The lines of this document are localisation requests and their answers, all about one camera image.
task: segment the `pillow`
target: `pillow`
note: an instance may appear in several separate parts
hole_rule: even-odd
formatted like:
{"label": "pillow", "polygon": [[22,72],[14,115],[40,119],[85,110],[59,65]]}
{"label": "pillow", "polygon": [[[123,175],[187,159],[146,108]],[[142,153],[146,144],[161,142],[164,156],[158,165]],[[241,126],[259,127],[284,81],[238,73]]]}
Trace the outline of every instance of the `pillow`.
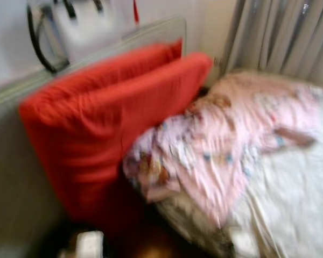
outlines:
{"label": "pillow", "polygon": [[138,213],[135,195],[119,173],[123,155],[147,128],[182,112],[211,67],[204,54],[175,60],[174,46],[162,47],[162,55],[160,45],[154,47],[163,61],[137,50],[117,58],[125,68],[117,59],[108,61],[115,68],[94,65],[56,80],[19,107],[68,213],[106,234],[118,233]]}

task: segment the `pink blanket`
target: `pink blanket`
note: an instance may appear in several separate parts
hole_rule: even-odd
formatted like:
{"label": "pink blanket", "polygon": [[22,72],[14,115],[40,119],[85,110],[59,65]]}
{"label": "pink blanket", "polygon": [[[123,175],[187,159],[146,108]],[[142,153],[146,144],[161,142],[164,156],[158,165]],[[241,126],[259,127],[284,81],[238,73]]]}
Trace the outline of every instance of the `pink blanket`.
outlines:
{"label": "pink blanket", "polygon": [[[178,179],[221,227],[260,152],[313,141],[317,92],[303,83],[254,73],[227,75],[185,115],[141,136],[124,161],[124,171],[144,188],[148,200],[154,200],[149,197],[155,191],[163,193],[156,200],[177,191]],[[127,166],[128,160],[139,164],[135,170]]]}

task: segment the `gray curtain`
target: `gray curtain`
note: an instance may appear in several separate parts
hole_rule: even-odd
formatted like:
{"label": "gray curtain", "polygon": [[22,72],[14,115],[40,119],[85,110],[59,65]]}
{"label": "gray curtain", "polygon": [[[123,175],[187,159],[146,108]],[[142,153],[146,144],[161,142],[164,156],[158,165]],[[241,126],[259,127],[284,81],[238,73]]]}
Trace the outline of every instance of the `gray curtain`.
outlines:
{"label": "gray curtain", "polygon": [[226,71],[248,68],[309,79],[323,56],[323,0],[245,0]]}

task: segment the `white wall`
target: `white wall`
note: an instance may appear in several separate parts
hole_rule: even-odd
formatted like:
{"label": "white wall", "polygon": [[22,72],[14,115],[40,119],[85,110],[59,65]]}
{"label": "white wall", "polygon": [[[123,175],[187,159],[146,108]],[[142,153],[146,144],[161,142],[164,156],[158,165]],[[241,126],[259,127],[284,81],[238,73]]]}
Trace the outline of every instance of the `white wall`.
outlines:
{"label": "white wall", "polygon": [[[141,22],[181,14],[187,19],[187,50],[221,58],[237,0],[137,0]],[[42,69],[26,20],[26,0],[0,0],[0,87]],[[217,68],[211,73],[211,81]]]}
{"label": "white wall", "polygon": [[[237,0],[202,0],[205,6],[201,50],[218,63],[224,58],[224,52],[234,18]],[[219,75],[220,65],[214,66],[206,82],[210,87]]]}
{"label": "white wall", "polygon": [[0,0],[0,85],[40,70],[26,20],[26,0]]}

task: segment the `white bed sheet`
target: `white bed sheet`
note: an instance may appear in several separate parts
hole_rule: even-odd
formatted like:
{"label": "white bed sheet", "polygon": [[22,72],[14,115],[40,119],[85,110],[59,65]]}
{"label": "white bed sheet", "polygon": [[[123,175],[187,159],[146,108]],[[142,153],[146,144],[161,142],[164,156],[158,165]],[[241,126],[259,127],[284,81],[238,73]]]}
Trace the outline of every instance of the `white bed sheet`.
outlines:
{"label": "white bed sheet", "polygon": [[183,192],[157,204],[188,241],[217,257],[323,257],[323,99],[311,147],[263,156],[225,228],[217,230]]}

